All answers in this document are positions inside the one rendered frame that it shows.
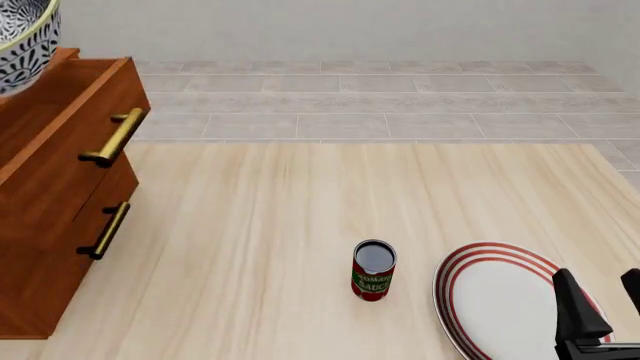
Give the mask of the white plate with red rings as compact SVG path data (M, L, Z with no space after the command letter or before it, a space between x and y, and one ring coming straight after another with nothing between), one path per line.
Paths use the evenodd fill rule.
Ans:
M438 263L438 320L463 360L559 360L552 276L587 259L577 245L554 253L501 241L471 242Z

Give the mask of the red tomato sauce tin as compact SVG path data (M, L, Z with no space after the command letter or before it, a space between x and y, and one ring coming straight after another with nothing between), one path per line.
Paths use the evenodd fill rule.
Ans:
M353 251L351 288L366 302L377 302L389 292L397 255L387 242L367 239Z

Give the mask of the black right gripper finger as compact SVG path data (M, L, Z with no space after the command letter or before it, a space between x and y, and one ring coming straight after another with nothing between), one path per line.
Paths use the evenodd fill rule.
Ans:
M629 269L620 278L626 293L640 314L640 269Z
M556 344L571 341L578 346L599 346L600 339L613 332L585 295L568 269L553 276L557 308Z

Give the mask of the open wooden cabinet drawer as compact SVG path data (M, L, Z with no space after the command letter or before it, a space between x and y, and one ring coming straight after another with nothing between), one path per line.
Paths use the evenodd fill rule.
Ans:
M71 59L0 105L0 219L39 223L73 215L106 171L97 152L113 116L148 110L132 59Z

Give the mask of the black white patterned bowl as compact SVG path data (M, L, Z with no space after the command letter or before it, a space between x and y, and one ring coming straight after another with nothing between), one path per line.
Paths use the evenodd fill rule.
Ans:
M32 86L60 38L60 0L0 0L0 96Z

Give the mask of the closed wooden cabinet drawer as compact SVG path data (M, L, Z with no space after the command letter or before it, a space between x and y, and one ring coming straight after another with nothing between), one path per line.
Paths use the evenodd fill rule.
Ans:
M94 241L111 216L103 209L117 207L128 201L137 186L137 176L128 156L123 153L107 171L73 222L75 234L80 237L79 242Z

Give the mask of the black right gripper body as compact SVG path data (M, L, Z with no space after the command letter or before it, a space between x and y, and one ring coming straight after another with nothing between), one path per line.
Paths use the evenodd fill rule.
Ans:
M554 349L559 360L640 360L640 343L557 339Z

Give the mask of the red-brown wooden cabinet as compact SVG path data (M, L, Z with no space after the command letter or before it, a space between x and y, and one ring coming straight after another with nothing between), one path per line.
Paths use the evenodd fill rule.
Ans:
M65 50L48 71L71 59L81 58ZM104 176L69 217L36 224L0 219L0 339L44 339L54 332L96 261L76 248L93 245L98 236L79 242L73 222Z

